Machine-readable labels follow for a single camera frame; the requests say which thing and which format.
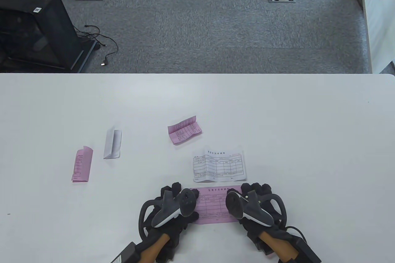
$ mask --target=white wall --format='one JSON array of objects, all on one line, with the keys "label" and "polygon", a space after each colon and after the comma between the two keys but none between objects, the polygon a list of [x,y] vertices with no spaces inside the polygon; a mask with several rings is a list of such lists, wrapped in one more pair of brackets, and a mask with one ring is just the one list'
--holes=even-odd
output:
[{"label": "white wall", "polygon": [[364,0],[372,73],[395,60],[395,0]]}]

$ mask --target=pink form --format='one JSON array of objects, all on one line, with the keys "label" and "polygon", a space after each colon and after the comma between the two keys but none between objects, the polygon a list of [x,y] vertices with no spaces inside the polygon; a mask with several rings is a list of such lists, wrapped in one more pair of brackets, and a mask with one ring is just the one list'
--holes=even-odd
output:
[{"label": "pink form", "polygon": [[93,150],[87,146],[78,150],[75,156],[73,183],[87,182],[89,180],[90,164],[92,162]]},{"label": "pink form", "polygon": [[176,125],[168,126],[168,132],[173,144],[181,143],[195,134],[202,132],[202,129],[196,122],[196,116],[188,118]]},{"label": "pink form", "polygon": [[225,204],[226,192],[230,188],[241,192],[241,185],[191,188],[199,190],[195,209],[199,213],[199,219],[196,224],[237,222],[237,219],[229,214]]}]

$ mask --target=black computer case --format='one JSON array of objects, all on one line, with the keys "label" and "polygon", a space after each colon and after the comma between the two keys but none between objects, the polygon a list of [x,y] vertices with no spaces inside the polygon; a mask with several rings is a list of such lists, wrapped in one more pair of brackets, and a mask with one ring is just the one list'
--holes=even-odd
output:
[{"label": "black computer case", "polygon": [[62,0],[0,0],[0,50],[12,60],[66,72],[83,54]]}]

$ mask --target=white form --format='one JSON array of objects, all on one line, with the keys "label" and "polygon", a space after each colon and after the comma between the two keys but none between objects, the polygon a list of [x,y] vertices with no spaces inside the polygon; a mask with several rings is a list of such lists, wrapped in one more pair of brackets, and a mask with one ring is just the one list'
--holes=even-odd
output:
[{"label": "white form", "polygon": [[241,148],[213,150],[205,147],[193,157],[193,180],[195,182],[231,182],[246,179],[245,162]]}]

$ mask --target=black cable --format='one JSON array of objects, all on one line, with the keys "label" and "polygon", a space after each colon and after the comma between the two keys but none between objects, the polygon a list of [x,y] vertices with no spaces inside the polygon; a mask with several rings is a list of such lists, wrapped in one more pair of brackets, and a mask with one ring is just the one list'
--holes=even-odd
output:
[{"label": "black cable", "polygon": [[118,53],[118,52],[119,52],[119,46],[118,46],[117,42],[116,42],[113,38],[101,34],[101,33],[100,33],[100,28],[99,28],[98,26],[96,26],[96,25],[85,25],[85,26],[84,26],[85,28],[94,27],[94,28],[96,28],[96,29],[99,31],[98,33],[83,32],[83,31],[77,29],[76,26],[73,25],[73,27],[74,27],[75,30],[77,31],[76,34],[77,34],[78,37],[86,37],[87,39],[94,39],[94,40],[96,40],[96,42],[99,43],[101,46],[106,46],[106,45],[105,45],[104,43],[100,42],[100,41],[97,39],[98,36],[102,36],[102,37],[107,38],[107,39],[110,39],[112,42],[114,42],[115,46],[117,47],[117,50],[115,50],[115,51],[113,51],[113,52],[110,52],[110,53],[108,53],[108,54],[106,54],[106,55],[104,56],[104,60],[103,60],[102,66],[106,66],[106,65],[108,64],[107,57],[108,57],[109,55],[112,55],[112,54],[114,54],[114,53]]},{"label": "black cable", "polygon": [[287,226],[287,227],[285,227],[285,230],[287,230],[288,228],[294,229],[297,232],[299,232],[299,234],[302,236],[302,239],[307,243],[307,240],[306,240],[305,236],[303,235],[302,231],[300,231],[298,228],[293,227],[293,226]]},{"label": "black cable", "polygon": [[112,42],[114,42],[114,43],[115,43],[115,46],[117,47],[117,50],[116,50],[116,51],[106,54],[105,58],[106,58],[106,57],[108,57],[109,55],[112,55],[112,54],[114,54],[114,53],[118,53],[118,51],[119,51],[119,47],[118,47],[118,44],[117,44],[117,42],[115,42],[115,40],[114,40],[113,38],[111,38],[111,37],[108,37],[108,36],[105,36],[105,35],[103,35],[103,34],[98,34],[98,35],[99,35],[99,36],[103,36],[104,38],[110,39]]},{"label": "black cable", "polygon": [[87,37],[87,38],[90,38],[90,37],[92,37],[94,40],[96,40],[96,42],[97,43],[99,43],[101,46],[106,46],[105,44],[103,44],[103,43],[101,43],[98,39],[97,39],[97,33],[90,33],[90,32],[82,32],[82,31],[80,31],[79,29],[77,29],[76,27],[75,27],[75,25],[73,26],[79,33],[82,33],[83,35],[78,35],[77,34],[77,36],[78,37]]}]

